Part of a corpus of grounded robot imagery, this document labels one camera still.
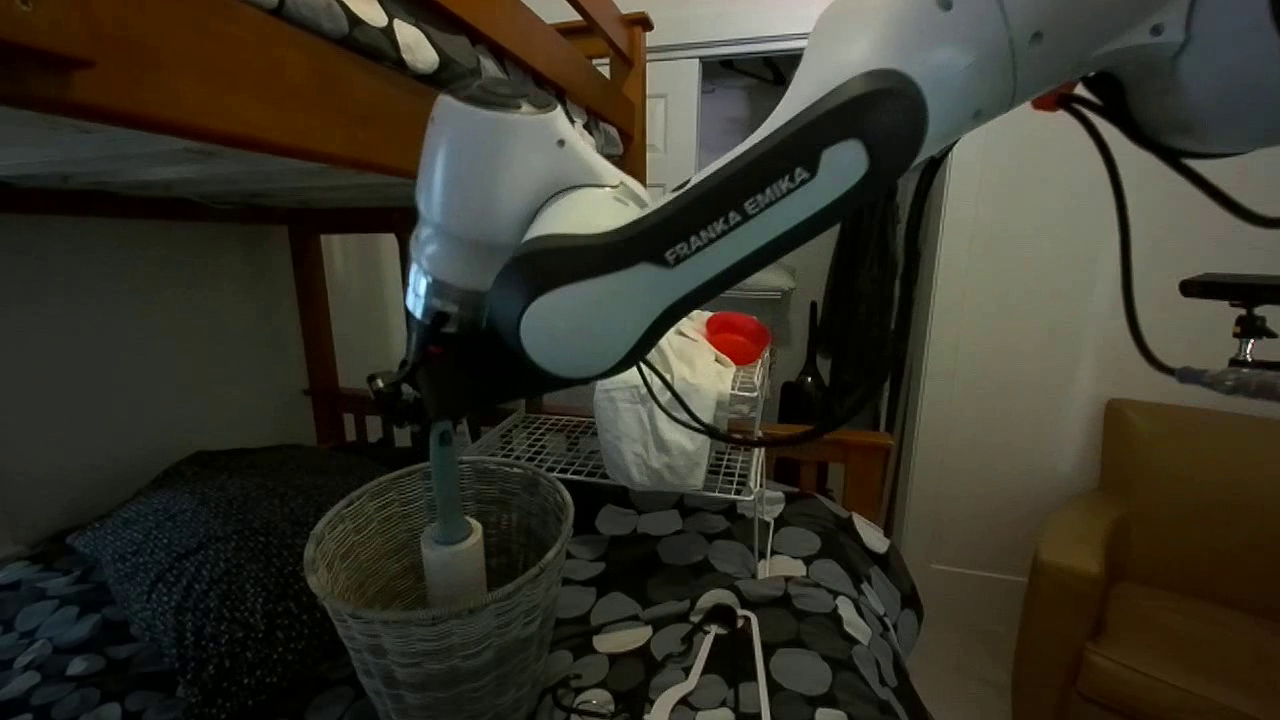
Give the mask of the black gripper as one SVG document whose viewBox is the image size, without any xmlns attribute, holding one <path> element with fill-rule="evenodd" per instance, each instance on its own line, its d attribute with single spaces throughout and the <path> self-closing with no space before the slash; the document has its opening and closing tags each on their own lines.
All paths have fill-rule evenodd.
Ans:
<svg viewBox="0 0 1280 720">
<path fill-rule="evenodd" d="M 416 383 L 433 421 L 483 418 L 506 400 L 510 362 L 477 330 L 447 315 L 416 321 L 409 331 L 405 375 Z"/>
</svg>

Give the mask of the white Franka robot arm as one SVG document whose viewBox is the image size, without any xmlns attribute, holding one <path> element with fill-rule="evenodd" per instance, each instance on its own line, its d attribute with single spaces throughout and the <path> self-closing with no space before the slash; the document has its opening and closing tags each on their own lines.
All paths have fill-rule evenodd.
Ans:
<svg viewBox="0 0 1280 720">
<path fill-rule="evenodd" d="M 1276 0 L 828 0 L 771 116 L 669 195 L 554 106 L 442 98 L 405 374 L 436 418 L 614 375 L 921 161 L 1077 81 L 1165 153 L 1270 148 Z"/>
</svg>

